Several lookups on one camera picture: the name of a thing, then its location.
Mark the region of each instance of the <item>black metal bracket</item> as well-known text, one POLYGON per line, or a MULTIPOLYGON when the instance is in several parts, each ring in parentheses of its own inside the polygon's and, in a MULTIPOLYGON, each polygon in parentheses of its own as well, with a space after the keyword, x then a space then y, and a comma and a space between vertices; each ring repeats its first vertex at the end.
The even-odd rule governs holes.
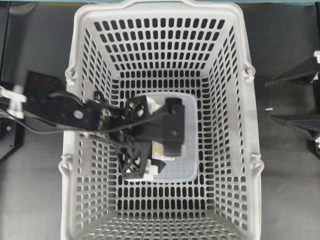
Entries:
POLYGON ((59 78, 33 71, 28 72, 24 88, 3 82, 0 86, 3 114, 17 122, 26 116, 58 132, 77 131, 84 137, 113 145, 125 179, 143 178, 148 160, 159 171, 164 168, 164 162, 152 158, 153 141, 163 145, 165 156, 181 156, 185 107, 180 98, 166 98, 164 104, 156 104, 140 95, 127 99, 120 108, 110 105, 99 91, 94 93, 94 99, 83 101, 67 92, 59 78))
POLYGON ((308 149, 320 158, 320 52, 315 51, 314 56, 274 77, 265 84, 266 87, 276 87, 287 84, 307 85, 312 84, 314 100, 317 108, 315 114, 298 115, 270 115, 274 122, 291 128, 308 139, 308 149))
POLYGON ((14 120, 0 118, 0 162, 4 161, 24 142, 25 129, 14 120))

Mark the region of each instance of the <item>white plastic basket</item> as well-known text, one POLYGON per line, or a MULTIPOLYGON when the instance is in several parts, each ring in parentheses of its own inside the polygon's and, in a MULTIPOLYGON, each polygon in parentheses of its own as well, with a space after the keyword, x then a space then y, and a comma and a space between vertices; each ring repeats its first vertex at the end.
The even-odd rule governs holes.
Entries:
POLYGON ((261 161, 248 39, 231 3, 125 1, 74 17, 67 90, 114 105, 152 91, 198 105, 195 181, 123 181, 113 148, 65 132, 61 239, 258 240, 261 161))

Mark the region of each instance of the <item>dark floor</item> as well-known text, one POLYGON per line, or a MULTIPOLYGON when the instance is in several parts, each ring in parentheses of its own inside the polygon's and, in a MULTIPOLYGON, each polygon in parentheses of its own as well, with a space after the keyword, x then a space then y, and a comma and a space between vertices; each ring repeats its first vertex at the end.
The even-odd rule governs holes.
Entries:
MULTIPOLYGON (((14 3, 10 7, 1 77, 21 83, 26 70, 64 78, 77 3, 14 3)), ((262 173, 262 240, 320 236, 320 159, 306 140, 268 120, 315 110, 309 86, 265 88, 272 76, 319 49, 315 6, 242 4, 252 58, 262 173)), ((4 39, 0 7, 0 46, 4 39)), ((0 239, 57 240, 61 223, 62 135, 26 132, 24 146, 0 163, 0 239)))

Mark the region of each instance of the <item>screw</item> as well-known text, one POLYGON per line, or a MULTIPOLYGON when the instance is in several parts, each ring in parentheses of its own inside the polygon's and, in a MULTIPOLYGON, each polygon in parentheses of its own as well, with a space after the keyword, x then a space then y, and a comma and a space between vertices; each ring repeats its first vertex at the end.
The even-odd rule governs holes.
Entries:
POLYGON ((83 119, 84 118, 84 114, 82 111, 80 110, 75 110, 73 112, 73 116, 76 118, 76 119, 83 119))
POLYGON ((171 129, 170 133, 171 133, 171 135, 173 135, 173 136, 177 136, 177 135, 178 135, 177 131, 174 130, 174 129, 171 129))

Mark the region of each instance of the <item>black metal stand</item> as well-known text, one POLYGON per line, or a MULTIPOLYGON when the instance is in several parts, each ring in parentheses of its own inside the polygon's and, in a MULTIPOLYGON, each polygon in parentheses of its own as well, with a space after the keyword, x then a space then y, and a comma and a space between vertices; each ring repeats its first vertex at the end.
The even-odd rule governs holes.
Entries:
POLYGON ((316 105, 315 114, 271 115, 269 118, 305 135, 308 138, 308 150, 320 159, 320 63, 316 57, 318 54, 318 52, 315 52, 315 56, 274 77, 273 81, 266 83, 265 86, 274 87, 285 84, 304 86, 312 84, 316 105))
POLYGON ((0 119, 0 162, 23 145, 24 135, 23 126, 8 118, 0 119))

